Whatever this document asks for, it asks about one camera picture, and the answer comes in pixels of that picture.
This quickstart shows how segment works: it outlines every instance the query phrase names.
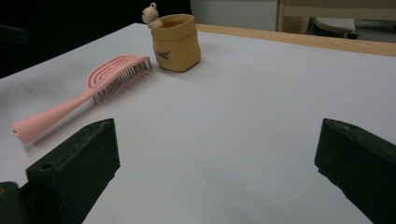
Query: small toy bear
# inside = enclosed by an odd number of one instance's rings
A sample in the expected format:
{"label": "small toy bear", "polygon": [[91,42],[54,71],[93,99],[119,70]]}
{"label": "small toy bear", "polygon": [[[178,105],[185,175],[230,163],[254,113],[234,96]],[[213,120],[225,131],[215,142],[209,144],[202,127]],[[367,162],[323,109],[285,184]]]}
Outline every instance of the small toy bear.
{"label": "small toy bear", "polygon": [[149,7],[146,7],[142,12],[142,20],[150,29],[152,27],[158,28],[163,26],[163,22],[158,18],[159,14],[157,11],[157,4],[155,3],[151,3]]}

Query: pink handle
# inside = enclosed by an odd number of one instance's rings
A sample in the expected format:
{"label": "pink handle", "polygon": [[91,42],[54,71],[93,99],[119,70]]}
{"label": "pink handle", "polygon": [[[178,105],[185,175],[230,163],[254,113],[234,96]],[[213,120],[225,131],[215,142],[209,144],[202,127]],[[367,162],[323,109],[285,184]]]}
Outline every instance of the pink handle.
{"label": "pink handle", "polygon": [[12,130],[24,144],[28,144],[46,131],[50,126],[54,125],[60,119],[64,118],[67,114],[76,109],[79,105],[82,105],[90,97],[91,96],[89,94],[83,93],[61,105],[57,105],[27,119],[15,122],[12,125]]}

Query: tabletop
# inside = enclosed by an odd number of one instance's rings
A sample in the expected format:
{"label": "tabletop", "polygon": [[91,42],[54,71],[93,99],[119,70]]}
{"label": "tabletop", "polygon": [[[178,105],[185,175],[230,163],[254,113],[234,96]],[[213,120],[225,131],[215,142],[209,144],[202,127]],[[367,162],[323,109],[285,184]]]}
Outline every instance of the tabletop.
{"label": "tabletop", "polygon": [[[84,223],[370,223],[314,158],[325,118],[396,143],[396,58],[198,38],[202,59],[185,73],[161,69],[148,27],[132,24],[1,79],[0,181],[23,185],[33,162],[114,118],[120,169]],[[32,144],[14,136],[13,122],[77,96],[93,68],[124,54],[148,55],[154,73],[107,104],[88,101]]]}

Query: hairbrush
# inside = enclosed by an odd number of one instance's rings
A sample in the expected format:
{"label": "hairbrush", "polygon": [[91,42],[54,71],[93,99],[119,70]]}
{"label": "hairbrush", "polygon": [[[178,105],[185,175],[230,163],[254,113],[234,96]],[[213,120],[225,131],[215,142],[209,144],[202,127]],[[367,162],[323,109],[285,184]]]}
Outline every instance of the hairbrush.
{"label": "hairbrush", "polygon": [[112,59],[90,73],[80,96],[15,122],[12,131],[24,144],[28,144],[90,98],[101,104],[150,71],[149,56],[125,55]]}

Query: figurine head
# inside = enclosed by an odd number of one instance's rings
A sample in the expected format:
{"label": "figurine head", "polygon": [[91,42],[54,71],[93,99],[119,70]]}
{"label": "figurine head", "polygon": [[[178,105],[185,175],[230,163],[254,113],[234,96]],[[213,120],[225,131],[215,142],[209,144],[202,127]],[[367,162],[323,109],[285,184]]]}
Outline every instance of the figurine head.
{"label": "figurine head", "polygon": [[142,12],[142,20],[145,24],[149,24],[152,21],[157,20],[158,17],[157,4],[155,3],[151,3],[149,7],[146,7]]}

